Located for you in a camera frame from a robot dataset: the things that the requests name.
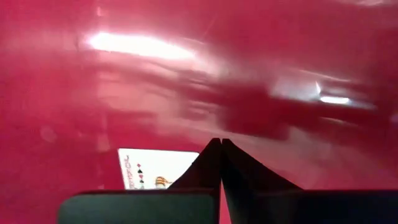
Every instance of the playing card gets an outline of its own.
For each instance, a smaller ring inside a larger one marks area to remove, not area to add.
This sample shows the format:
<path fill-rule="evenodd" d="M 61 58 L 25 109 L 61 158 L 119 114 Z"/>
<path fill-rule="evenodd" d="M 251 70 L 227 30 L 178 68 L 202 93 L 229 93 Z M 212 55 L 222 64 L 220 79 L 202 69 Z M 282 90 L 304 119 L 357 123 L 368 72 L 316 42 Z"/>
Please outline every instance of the playing card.
<path fill-rule="evenodd" d="M 198 156 L 197 152 L 119 149 L 124 188 L 167 189 Z"/>

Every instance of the red surface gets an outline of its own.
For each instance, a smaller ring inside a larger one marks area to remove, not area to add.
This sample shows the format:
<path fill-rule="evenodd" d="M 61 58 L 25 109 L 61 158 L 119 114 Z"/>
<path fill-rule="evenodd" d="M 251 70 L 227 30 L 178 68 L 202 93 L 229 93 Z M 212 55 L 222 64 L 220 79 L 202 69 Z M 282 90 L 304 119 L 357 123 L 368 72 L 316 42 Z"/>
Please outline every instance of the red surface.
<path fill-rule="evenodd" d="M 305 189 L 398 188 L 394 2 L 2 1 L 0 221 L 54 223 L 72 194 L 121 189 L 119 147 L 213 137 Z M 195 57 L 96 50 L 99 32 Z"/>

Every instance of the card face illustration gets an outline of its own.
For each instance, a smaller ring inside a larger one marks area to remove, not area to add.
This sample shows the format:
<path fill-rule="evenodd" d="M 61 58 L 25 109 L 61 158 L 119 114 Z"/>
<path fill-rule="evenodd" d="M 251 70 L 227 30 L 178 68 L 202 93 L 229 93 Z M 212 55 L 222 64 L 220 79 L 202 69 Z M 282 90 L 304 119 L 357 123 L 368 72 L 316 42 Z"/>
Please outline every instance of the card face illustration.
<path fill-rule="evenodd" d="M 199 156 L 197 152 L 152 149 L 119 149 L 127 190 L 167 189 Z"/>

